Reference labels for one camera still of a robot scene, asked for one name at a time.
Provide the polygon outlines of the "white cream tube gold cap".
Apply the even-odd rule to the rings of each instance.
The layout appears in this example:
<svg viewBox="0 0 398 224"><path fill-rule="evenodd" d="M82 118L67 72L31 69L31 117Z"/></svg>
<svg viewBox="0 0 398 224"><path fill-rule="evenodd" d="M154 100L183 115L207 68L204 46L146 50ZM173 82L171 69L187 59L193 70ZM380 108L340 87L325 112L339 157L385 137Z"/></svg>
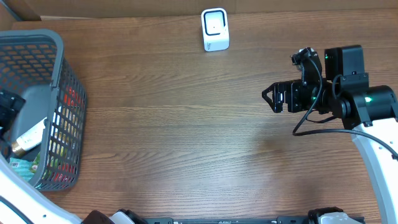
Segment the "white cream tube gold cap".
<svg viewBox="0 0 398 224"><path fill-rule="evenodd" d="M21 157L42 142L46 119L39 121L12 143L11 149L14 154Z"/></svg>

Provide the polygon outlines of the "teal wipes packet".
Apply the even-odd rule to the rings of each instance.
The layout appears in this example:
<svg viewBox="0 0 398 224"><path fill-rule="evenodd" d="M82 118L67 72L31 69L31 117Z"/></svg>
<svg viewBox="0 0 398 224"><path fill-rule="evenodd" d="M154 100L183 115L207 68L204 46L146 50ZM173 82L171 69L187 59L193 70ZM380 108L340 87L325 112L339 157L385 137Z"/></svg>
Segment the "teal wipes packet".
<svg viewBox="0 0 398 224"><path fill-rule="evenodd" d="M38 168L38 160L26 161L18 158L10 158L9 165L12 169L27 182L35 175Z"/></svg>

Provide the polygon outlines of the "orange pasta packet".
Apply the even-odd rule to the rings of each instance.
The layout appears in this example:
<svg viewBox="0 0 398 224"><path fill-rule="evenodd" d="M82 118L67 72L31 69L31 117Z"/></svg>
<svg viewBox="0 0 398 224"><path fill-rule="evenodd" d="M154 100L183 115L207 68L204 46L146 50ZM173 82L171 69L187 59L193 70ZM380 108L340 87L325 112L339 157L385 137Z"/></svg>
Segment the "orange pasta packet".
<svg viewBox="0 0 398 224"><path fill-rule="evenodd" d="M61 92L61 102L54 112L51 133L50 167L57 172L51 178L57 182L71 184L78 174L81 142L83 136L84 102L72 87Z"/></svg>

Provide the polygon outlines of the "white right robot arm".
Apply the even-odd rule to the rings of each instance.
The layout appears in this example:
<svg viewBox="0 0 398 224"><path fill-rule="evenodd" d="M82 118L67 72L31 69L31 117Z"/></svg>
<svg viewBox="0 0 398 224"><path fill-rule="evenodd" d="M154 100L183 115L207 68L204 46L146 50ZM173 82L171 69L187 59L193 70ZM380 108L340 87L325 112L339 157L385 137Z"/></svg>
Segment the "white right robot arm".
<svg viewBox="0 0 398 224"><path fill-rule="evenodd" d="M397 97L389 86L370 86L360 45L325 50L321 63L310 47L291 56L301 77L275 82L262 91L273 112L287 105L290 113L303 111L294 136L348 133L367 168L381 221L397 223ZM340 119L341 129L299 128L312 112L331 113L324 123Z"/></svg>

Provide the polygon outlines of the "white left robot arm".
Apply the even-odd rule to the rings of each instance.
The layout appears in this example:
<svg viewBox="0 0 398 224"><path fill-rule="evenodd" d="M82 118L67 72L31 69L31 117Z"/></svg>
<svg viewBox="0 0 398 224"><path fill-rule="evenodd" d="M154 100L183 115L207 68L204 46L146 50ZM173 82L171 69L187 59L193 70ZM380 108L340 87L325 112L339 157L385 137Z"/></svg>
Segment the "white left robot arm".
<svg viewBox="0 0 398 224"><path fill-rule="evenodd" d="M44 86L33 87L36 90L44 91L39 95L34 103L45 101L45 108L49 105L45 96L51 96L50 88ZM6 128L11 127L16 114L15 103L18 101L16 94L1 90L1 107L5 103L5 110L10 111L11 115L3 115L1 112L1 140L8 143L3 138ZM1 203L5 208L9 208L22 223L134 223L126 214L116 212L110 218L103 213L93 210L83 221L76 215L63 210L48 198L44 197L37 189L22 179L7 163L6 159L1 158Z"/></svg>

